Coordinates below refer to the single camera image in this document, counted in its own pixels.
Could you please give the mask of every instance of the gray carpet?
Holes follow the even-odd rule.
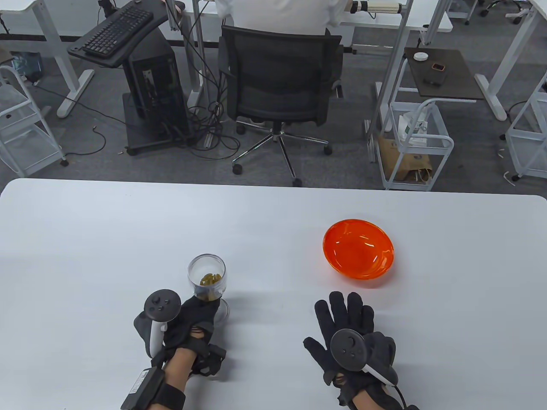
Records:
[[[519,26],[504,18],[504,6],[494,9],[483,19],[475,15],[469,26],[462,20],[455,20],[452,33],[439,34],[434,46],[458,48],[468,61],[473,73],[493,76]],[[389,30],[357,29],[355,43],[391,45],[394,32]],[[412,36],[409,45],[416,44]],[[511,72],[500,92],[500,100],[506,108],[513,103],[526,100],[547,68],[547,24],[540,23],[519,62]],[[8,42],[8,47],[20,49],[23,44]],[[40,44],[30,47],[41,47]],[[184,50],[176,49],[179,57],[181,80],[187,84]],[[207,50],[210,65],[216,65],[214,49]],[[331,141],[334,154],[323,155],[316,145],[288,142],[289,155],[297,175],[304,186],[317,188],[382,189],[378,164],[369,163],[362,136],[361,123],[371,117],[375,98],[373,84],[383,77],[387,59],[367,55],[345,55],[344,91],[345,98],[331,102],[328,122],[322,127],[313,124],[294,125],[295,133],[302,133]],[[74,61],[77,72],[93,65]],[[124,119],[121,94],[128,92],[122,70],[94,67],[95,77],[80,101],[113,117]],[[61,94],[67,92],[66,85],[53,61],[46,60],[47,77],[40,86]],[[407,74],[403,83],[410,85]],[[40,89],[33,89],[33,95],[40,106],[58,107],[60,98]],[[435,191],[491,192],[506,194],[536,194],[547,196],[547,181],[540,178],[524,177],[515,187],[503,179],[503,173],[514,173],[509,153],[505,158],[498,156],[498,150],[505,143],[498,136],[506,131],[508,122],[497,121],[485,102],[477,104],[443,104],[440,106],[446,127],[456,146],[445,169],[440,175]],[[291,178],[277,144],[269,144],[241,163],[243,175],[232,174],[230,160],[203,160],[188,150],[169,148],[130,157],[124,153],[126,145],[125,126],[100,114],[76,106],[64,120],[50,114],[48,123],[59,136],[65,152],[93,151],[101,146],[97,131],[107,137],[107,145],[101,152],[90,156],[69,156],[70,165],[63,168],[57,164],[37,172],[33,178],[93,179],[119,181],[150,181],[197,184],[241,184],[290,186]],[[227,122],[225,133],[236,136],[246,148],[255,143],[260,135],[249,131],[244,136],[234,132],[234,126]],[[223,156],[226,150],[207,153]],[[0,163],[0,189],[15,174]]]

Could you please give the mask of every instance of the keyboard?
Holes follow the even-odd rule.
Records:
[[[129,6],[109,17],[108,23],[85,42],[82,50],[102,58],[109,58],[127,43],[133,34],[154,18],[151,11]]]

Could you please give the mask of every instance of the glass cup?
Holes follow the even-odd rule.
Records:
[[[220,276],[220,280],[213,284],[204,284],[212,278]],[[217,255],[203,254],[196,256],[188,265],[188,279],[194,288],[194,296],[206,302],[220,299],[226,290],[226,265]],[[219,326],[226,321],[230,308],[224,299],[220,299],[220,306],[214,316],[214,325]]]

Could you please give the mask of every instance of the hand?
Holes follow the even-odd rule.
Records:
[[[326,301],[320,300],[315,304],[315,313],[319,328],[325,340],[326,349],[315,339],[308,337],[304,340],[304,347],[310,352],[313,359],[323,369],[323,380],[327,385],[331,383],[341,389],[338,400],[341,406],[353,406],[353,398],[366,390],[371,398],[382,408],[400,409],[394,398],[383,390],[382,383],[374,376],[364,372],[351,372],[342,368],[330,352],[330,341],[338,330],[353,329],[365,336],[374,332],[374,310],[364,306],[361,297],[352,292],[347,297],[347,308],[344,296],[340,292],[329,295],[332,316]]]
[[[179,315],[167,324],[164,334],[164,348],[152,358],[153,366],[161,366],[174,356],[177,348],[193,350],[201,357],[208,357],[208,344],[213,335],[214,315],[220,300],[204,302],[195,296],[181,306]],[[150,356],[149,340],[152,320],[144,312],[133,322],[140,337],[144,340],[146,351]]]

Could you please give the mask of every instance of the computer case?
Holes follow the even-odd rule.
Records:
[[[192,141],[187,101],[183,95],[175,55],[158,28],[150,32],[131,53],[124,63],[124,71],[140,120],[138,122],[145,121],[148,132],[156,134],[154,139],[157,142],[151,145],[158,145],[158,139],[171,138],[185,143]],[[144,145],[136,147],[128,142],[129,148],[144,148]]]

